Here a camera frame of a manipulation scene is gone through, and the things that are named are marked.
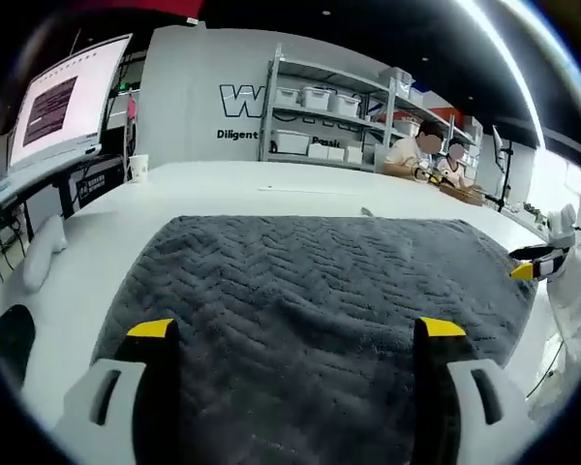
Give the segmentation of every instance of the textured gray towel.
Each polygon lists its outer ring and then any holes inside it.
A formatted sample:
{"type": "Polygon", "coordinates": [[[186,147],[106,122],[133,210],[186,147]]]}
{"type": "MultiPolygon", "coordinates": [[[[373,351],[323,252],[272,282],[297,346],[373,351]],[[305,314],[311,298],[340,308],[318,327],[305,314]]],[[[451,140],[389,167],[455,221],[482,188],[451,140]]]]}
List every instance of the textured gray towel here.
{"type": "Polygon", "coordinates": [[[121,285],[94,358],[174,318],[182,463],[404,463],[413,322],[451,320],[504,363],[535,285],[462,221],[180,217],[121,285]]]}

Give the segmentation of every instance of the window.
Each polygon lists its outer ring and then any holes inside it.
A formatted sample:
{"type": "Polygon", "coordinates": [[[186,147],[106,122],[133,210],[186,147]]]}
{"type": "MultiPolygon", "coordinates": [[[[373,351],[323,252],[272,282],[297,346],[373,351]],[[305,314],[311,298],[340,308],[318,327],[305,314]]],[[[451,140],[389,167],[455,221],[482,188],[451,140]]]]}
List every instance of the window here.
{"type": "Polygon", "coordinates": [[[527,202],[546,215],[567,203],[578,211],[580,196],[581,169],[556,153],[537,150],[527,202]]]}

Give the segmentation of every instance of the person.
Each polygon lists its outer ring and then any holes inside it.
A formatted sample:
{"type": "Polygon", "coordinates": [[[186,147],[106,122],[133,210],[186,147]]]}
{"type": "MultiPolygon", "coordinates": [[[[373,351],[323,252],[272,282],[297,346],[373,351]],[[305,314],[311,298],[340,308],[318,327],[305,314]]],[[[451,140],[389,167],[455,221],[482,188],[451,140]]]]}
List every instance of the person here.
{"type": "Polygon", "coordinates": [[[416,179],[421,169],[427,169],[432,164],[431,155],[438,153],[442,145],[440,125],[434,121],[423,121],[416,137],[399,139],[394,143],[385,158],[382,173],[416,179]]]}
{"type": "Polygon", "coordinates": [[[447,147],[447,155],[437,163],[437,171],[457,189],[468,190],[472,184],[465,183],[465,167],[459,160],[465,155],[465,147],[456,139],[452,139],[447,147]]]}

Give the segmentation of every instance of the ceiling light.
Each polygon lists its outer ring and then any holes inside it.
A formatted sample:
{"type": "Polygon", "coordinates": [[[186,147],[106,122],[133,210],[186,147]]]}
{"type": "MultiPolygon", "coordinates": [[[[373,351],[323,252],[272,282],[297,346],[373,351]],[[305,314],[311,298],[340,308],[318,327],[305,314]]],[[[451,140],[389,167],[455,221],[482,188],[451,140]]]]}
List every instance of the ceiling light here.
{"type": "Polygon", "coordinates": [[[493,43],[499,54],[502,56],[502,59],[505,62],[508,70],[512,74],[512,77],[516,81],[519,91],[523,96],[523,100],[525,101],[525,105],[527,106],[527,110],[530,113],[530,117],[532,118],[532,122],[534,123],[535,129],[535,136],[538,139],[538,146],[541,149],[545,149],[546,145],[544,143],[544,135],[542,134],[542,126],[540,126],[540,118],[538,116],[538,112],[535,109],[534,98],[532,97],[532,92],[523,77],[523,73],[519,68],[519,65],[516,63],[514,56],[512,56],[512,52],[507,47],[504,42],[504,39],[500,35],[500,33],[495,29],[495,26],[488,18],[486,13],[478,7],[474,0],[455,0],[456,3],[461,7],[461,9],[469,15],[472,21],[486,34],[488,39],[493,43]]]}
{"type": "Polygon", "coordinates": [[[536,42],[553,59],[557,72],[566,75],[564,81],[570,80],[570,91],[579,97],[581,106],[581,68],[551,23],[537,9],[520,0],[501,0],[501,2],[532,29],[536,42]]]}

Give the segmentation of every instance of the monitor screen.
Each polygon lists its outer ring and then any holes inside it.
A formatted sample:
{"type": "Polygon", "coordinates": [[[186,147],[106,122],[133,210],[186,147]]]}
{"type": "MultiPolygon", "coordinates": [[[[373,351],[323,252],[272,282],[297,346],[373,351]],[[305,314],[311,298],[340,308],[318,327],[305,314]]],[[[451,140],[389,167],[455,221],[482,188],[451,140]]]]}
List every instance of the monitor screen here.
{"type": "Polygon", "coordinates": [[[500,137],[500,133],[497,132],[497,128],[493,126],[493,147],[495,150],[495,163],[498,167],[500,167],[501,172],[505,172],[505,157],[504,153],[502,152],[502,148],[504,148],[504,142],[500,137]]]}
{"type": "Polygon", "coordinates": [[[17,117],[11,167],[99,142],[107,94],[130,38],[80,51],[30,82],[17,117]]]}

